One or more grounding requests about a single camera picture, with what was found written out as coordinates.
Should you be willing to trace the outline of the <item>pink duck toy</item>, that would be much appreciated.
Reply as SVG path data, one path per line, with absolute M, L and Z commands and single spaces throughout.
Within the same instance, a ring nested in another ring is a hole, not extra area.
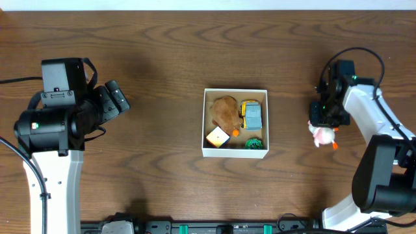
M 335 133 L 339 130 L 338 127 L 314 127 L 310 121 L 308 121 L 308 129 L 313 135 L 314 145 L 319 148 L 320 145 L 331 144 L 334 150 L 338 149 L 338 144 L 335 141 Z

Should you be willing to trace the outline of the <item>yellow grey toy truck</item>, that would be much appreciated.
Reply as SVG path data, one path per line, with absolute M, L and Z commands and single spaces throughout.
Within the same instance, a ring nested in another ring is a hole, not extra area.
M 247 131 L 259 131 L 262 129 L 261 104 L 257 100 L 245 100 L 240 106 L 241 125 Z

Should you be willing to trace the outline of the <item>green round spinner toy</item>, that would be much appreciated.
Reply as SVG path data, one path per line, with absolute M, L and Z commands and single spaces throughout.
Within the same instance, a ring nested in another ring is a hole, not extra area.
M 263 143 L 262 140 L 259 138 L 250 138 L 245 143 L 245 149 L 246 150 L 262 150 L 263 149 Z

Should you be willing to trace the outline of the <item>brown plush toy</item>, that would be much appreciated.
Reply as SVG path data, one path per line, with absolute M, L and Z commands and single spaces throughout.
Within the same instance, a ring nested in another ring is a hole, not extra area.
M 240 117 L 236 100 L 231 96 L 216 99 L 210 108 L 212 123 L 233 137 L 240 135 L 243 119 Z

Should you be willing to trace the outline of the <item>colourful puzzle cube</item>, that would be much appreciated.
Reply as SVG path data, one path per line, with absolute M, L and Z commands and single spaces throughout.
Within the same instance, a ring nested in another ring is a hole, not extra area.
M 219 126 L 217 126 L 205 137 L 205 139 L 212 146 L 220 148 L 228 142 L 230 136 L 226 132 L 224 132 Z

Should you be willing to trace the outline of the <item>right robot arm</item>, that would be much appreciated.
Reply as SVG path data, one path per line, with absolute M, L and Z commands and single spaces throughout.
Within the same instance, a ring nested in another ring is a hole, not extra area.
M 316 146 L 331 144 L 341 125 L 355 121 L 367 148 L 352 179 L 352 191 L 322 212 L 321 226 L 358 231 L 392 216 L 415 212 L 415 134 L 393 114 L 372 78 L 358 77 L 351 60 L 332 62 L 309 110 Z

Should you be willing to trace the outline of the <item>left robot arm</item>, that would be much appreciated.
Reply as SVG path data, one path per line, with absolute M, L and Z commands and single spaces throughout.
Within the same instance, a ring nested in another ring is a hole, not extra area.
M 31 233 L 80 233 L 79 184 L 85 144 L 103 124 L 129 110 L 111 80 L 88 79 L 88 58 L 42 61 L 44 89 L 14 126 L 30 194 Z

